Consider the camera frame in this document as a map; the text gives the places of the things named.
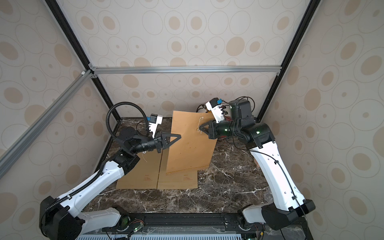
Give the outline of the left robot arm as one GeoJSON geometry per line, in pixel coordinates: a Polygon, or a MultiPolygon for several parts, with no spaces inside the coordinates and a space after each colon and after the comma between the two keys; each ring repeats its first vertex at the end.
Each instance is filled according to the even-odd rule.
{"type": "Polygon", "coordinates": [[[55,199],[49,196],[41,202],[39,228],[50,240],[75,240],[82,234],[103,228],[126,230],[129,217],[117,208],[87,213],[83,209],[109,185],[133,170],[140,161],[139,153],[153,150],[161,153],[181,139],[181,135],[170,133],[159,133],[153,138],[149,129],[142,135],[132,127],[123,129],[117,136],[111,129],[110,116],[117,107],[124,105],[145,114],[142,108],[131,102],[120,102],[109,109],[106,127],[113,140],[120,145],[119,150],[78,186],[55,199]]]}

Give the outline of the brown file envelope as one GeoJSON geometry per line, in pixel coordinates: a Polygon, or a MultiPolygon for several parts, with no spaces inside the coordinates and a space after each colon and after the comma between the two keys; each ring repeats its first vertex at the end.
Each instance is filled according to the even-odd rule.
{"type": "Polygon", "coordinates": [[[171,133],[181,139],[169,148],[168,175],[209,167],[217,141],[210,140],[199,126],[213,119],[212,113],[173,112],[171,133]]]}
{"type": "Polygon", "coordinates": [[[119,190],[157,189],[162,153],[156,151],[138,154],[140,161],[127,175],[117,181],[119,190]]]}
{"type": "Polygon", "coordinates": [[[198,172],[187,171],[185,173],[174,173],[167,175],[160,171],[158,186],[159,190],[187,190],[198,188],[198,172]]]}

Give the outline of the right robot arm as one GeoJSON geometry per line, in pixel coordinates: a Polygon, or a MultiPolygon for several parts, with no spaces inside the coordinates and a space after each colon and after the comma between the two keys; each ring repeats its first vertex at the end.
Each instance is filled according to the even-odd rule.
{"type": "Polygon", "coordinates": [[[315,210],[314,202],[304,197],[291,178],[271,129],[267,124],[256,122],[246,98],[228,103],[213,98],[205,104],[205,109],[214,119],[201,124],[200,131],[211,140],[230,137],[243,143],[259,164],[270,187],[273,202],[242,210],[247,223],[267,224],[277,231],[315,210]]]}

